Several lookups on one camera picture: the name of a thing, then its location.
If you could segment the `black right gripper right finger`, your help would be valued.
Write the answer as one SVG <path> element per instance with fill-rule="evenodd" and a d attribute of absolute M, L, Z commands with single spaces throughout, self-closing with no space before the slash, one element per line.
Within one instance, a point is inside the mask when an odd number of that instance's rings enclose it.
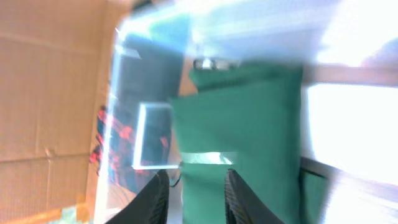
<path fill-rule="evenodd" d="M 234 169 L 224 180 L 224 207 L 226 224 L 284 224 Z"/>

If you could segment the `red navy plaid shirt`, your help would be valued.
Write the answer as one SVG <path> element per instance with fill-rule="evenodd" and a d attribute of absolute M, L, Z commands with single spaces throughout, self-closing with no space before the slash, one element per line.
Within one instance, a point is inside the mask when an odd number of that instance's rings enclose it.
<path fill-rule="evenodd" d="M 133 168 L 134 146 L 138 114 L 126 110 L 115 110 L 110 125 L 108 153 L 108 181 L 131 192 L 139 192 L 154 175 L 150 170 Z M 96 146 L 90 153 L 90 162 L 98 164 L 96 173 L 101 170 L 105 148 L 107 107 L 102 106 L 96 120 Z M 171 141 L 171 120 L 168 108 L 148 108 L 144 121 L 144 138 L 140 165 L 159 166 L 168 163 Z"/>

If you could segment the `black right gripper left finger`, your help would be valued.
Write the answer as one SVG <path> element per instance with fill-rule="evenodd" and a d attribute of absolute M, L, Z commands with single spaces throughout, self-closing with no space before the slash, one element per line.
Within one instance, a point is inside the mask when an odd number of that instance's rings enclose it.
<path fill-rule="evenodd" d="M 169 192 L 167 171 L 159 170 L 136 197 L 106 224 L 166 224 Z"/>

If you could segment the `green garment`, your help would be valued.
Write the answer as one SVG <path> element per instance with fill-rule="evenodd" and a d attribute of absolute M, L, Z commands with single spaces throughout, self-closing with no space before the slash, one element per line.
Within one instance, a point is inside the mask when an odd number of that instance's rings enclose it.
<path fill-rule="evenodd" d="M 190 71 L 194 95 L 172 100 L 182 157 L 183 222 L 224 223 L 234 169 L 284 223 L 319 223 L 328 182 L 300 166 L 300 64 Z"/>

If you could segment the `navy garment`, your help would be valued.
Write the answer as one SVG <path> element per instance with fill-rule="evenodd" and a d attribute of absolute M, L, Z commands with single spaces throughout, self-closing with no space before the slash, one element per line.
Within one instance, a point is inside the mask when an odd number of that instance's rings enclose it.
<path fill-rule="evenodd" d="M 113 70 L 117 75 L 118 109 L 138 114 L 133 168 L 174 169 L 169 162 L 159 166 L 140 165 L 146 109 L 168 108 L 179 93 L 184 55 L 179 49 L 139 36 L 116 42 Z"/>

